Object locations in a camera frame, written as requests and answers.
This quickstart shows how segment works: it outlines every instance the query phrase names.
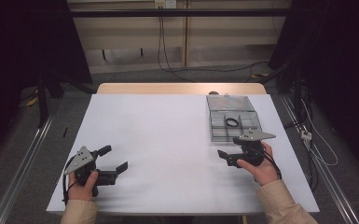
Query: beige jacket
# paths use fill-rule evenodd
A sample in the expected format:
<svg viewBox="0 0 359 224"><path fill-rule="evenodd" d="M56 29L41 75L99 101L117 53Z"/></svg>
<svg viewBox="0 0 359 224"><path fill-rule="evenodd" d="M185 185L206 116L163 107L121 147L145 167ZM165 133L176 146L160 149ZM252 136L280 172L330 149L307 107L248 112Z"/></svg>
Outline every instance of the beige jacket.
<svg viewBox="0 0 359 224"><path fill-rule="evenodd" d="M256 195L265 209L268 223L317 223L300 204L295 203L282 180L261 187ZM97 209L93 202L69 200L61 223L94 223Z"/></svg>

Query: white cable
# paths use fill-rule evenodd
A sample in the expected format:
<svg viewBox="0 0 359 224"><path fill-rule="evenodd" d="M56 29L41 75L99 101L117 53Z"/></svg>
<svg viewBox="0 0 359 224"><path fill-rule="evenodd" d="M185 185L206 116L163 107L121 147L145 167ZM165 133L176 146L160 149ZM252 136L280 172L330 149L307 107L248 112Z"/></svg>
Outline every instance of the white cable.
<svg viewBox="0 0 359 224"><path fill-rule="evenodd" d="M335 162L335 163L327 163L327 162L325 162L324 159L318 157L318 156L316 155L316 153L315 153L313 150L311 150L310 142L307 141L307 140L304 140L304 143L305 143L305 145L306 145L307 150L309 150L309 151L316 157L316 159L317 159L318 161L321 161L324 165L328 165L328 166L337 165L337 164L338 164L338 157L337 157L336 152L334 152L333 148L324 140L324 138L319 134L318 130L316 130L316 128L315 128L315 126L313 125L313 122L312 122L312 120L311 120L310 113L308 112L307 106L305 105L303 99L301 99L301 102L302 102L302 104L304 105L305 112L307 113L307 116L308 116L308 118L309 118L309 120L310 120L310 123L311 123L311 125L312 125L313 130L315 130L315 132L322 138L322 140L323 140L323 141L327 144L327 146L330 148L331 152L333 153L334 157L336 158L336 162Z"/></svg>

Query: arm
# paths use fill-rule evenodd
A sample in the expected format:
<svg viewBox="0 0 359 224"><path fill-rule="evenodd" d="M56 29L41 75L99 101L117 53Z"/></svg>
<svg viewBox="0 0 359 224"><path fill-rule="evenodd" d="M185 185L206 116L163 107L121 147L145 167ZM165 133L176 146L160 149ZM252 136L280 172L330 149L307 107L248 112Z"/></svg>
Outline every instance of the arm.
<svg viewBox="0 0 359 224"><path fill-rule="evenodd" d="M98 172L91 173L86 185L80 186L76 183L74 173L69 174L69 201L65 207L65 212L61 223L94 223L98 205L92 202L92 187L98 178Z"/></svg>
<svg viewBox="0 0 359 224"><path fill-rule="evenodd" d="M262 143L267 153L272 156L272 148ZM295 203L282 180L278 178L274 166L267 160L255 167L249 162L238 160L243 169L249 171L260 185L256 195L266 211L268 223L317 223L304 208Z"/></svg>

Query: table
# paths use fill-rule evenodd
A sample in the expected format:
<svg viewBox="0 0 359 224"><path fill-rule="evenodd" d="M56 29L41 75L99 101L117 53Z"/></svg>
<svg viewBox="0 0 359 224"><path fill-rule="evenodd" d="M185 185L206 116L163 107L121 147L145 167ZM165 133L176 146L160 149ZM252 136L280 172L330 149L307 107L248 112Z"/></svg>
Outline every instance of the table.
<svg viewBox="0 0 359 224"><path fill-rule="evenodd" d="M129 162L115 186L98 187L99 212L121 216L263 212L252 175L218 158L218 149L241 150L232 143L211 142L205 97L210 91L248 95L263 131L277 135L266 142L274 148L274 158L295 201L309 212L319 211L275 107L260 84L123 83L103 84L92 96L68 156L83 145L89 150L111 145L113 151L97 160L98 168L113 170ZM64 210L61 182L47 210Z"/></svg>

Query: finger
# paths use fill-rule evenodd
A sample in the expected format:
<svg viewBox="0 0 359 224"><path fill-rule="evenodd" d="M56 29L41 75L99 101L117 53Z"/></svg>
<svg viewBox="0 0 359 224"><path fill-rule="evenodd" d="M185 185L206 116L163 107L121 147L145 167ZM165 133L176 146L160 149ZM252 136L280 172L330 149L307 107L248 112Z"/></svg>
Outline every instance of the finger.
<svg viewBox="0 0 359 224"><path fill-rule="evenodd" d="M237 160L237 163L240 165L240 167L249 171L249 173L251 173L252 175L255 175L255 171L257 168L254 165L244 160Z"/></svg>
<svg viewBox="0 0 359 224"><path fill-rule="evenodd" d="M73 185L76 182L75 172L69 174L69 183L68 186Z"/></svg>
<svg viewBox="0 0 359 224"><path fill-rule="evenodd" d="M98 172L93 171L90 176L89 179L87 179L86 185L84 186L84 188L86 190L92 190L92 188L94 187L95 182L97 182L97 178L98 178Z"/></svg>
<svg viewBox="0 0 359 224"><path fill-rule="evenodd" d="M265 142L261 142L261 145L263 146L263 148L266 150L267 153L269 153L272 157L272 147L265 143Z"/></svg>

